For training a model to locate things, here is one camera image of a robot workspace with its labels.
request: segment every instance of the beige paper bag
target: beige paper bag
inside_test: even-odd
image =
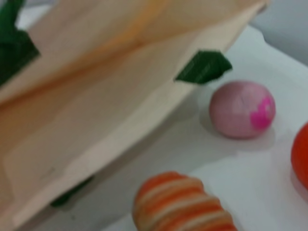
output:
[[[41,57],[0,90],[0,230],[159,126],[196,88],[174,82],[185,64],[225,52],[266,3],[61,0],[29,31]]]

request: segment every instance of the striped toy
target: striped toy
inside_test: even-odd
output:
[[[147,180],[132,215],[138,231],[237,231],[230,213],[199,179],[177,172]]]

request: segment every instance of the orange ball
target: orange ball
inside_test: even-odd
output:
[[[291,162],[297,178],[308,189],[308,123],[294,140]]]

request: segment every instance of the orange striped object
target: orange striped object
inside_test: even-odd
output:
[[[147,180],[132,214],[138,231],[237,231],[230,213],[199,179],[177,172]]]

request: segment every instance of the pink spot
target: pink spot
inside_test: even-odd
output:
[[[266,97],[258,106],[257,111],[250,114],[250,121],[255,129],[266,129],[275,117],[275,102]]]

